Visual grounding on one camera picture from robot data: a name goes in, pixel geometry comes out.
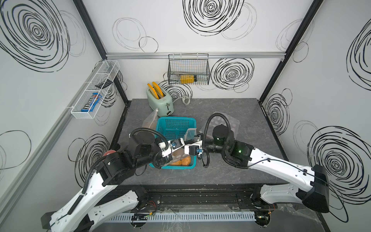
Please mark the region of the clear zipper bag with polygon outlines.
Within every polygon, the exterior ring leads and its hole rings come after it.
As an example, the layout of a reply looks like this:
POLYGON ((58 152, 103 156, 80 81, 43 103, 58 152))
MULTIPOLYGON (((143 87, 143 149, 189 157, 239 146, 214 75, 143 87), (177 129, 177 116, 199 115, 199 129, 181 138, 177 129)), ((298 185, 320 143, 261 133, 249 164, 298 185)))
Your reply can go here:
POLYGON ((155 130, 158 122, 158 109, 156 108, 144 121, 142 127, 155 130))

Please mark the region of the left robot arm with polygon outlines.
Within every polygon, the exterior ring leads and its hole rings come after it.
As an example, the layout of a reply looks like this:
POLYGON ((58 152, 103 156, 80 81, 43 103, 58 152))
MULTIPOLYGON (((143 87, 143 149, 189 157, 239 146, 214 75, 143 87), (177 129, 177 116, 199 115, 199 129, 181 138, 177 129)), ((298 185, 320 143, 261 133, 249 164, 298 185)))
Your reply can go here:
POLYGON ((145 128, 132 132, 122 152, 104 155, 92 165, 82 189, 64 207, 41 217, 42 228, 51 232, 91 232, 122 212, 146 207, 150 201, 141 186, 116 197, 109 194, 134 176, 137 168, 150 163, 162 167, 184 145, 182 138, 167 140, 145 128))

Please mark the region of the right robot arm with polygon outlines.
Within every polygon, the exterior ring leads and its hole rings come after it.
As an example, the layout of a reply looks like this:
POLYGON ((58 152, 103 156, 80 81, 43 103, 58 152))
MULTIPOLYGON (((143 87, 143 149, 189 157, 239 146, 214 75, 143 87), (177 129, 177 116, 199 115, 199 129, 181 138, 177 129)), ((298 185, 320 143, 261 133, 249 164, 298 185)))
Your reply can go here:
POLYGON ((259 187, 257 201, 261 204, 298 203, 320 213, 329 212, 329 183, 325 167, 303 166, 271 156, 260 149, 234 139, 231 129, 220 124, 207 137, 205 128, 202 148, 205 153, 219 153, 228 165, 238 169, 254 169, 268 173, 286 184, 259 187))

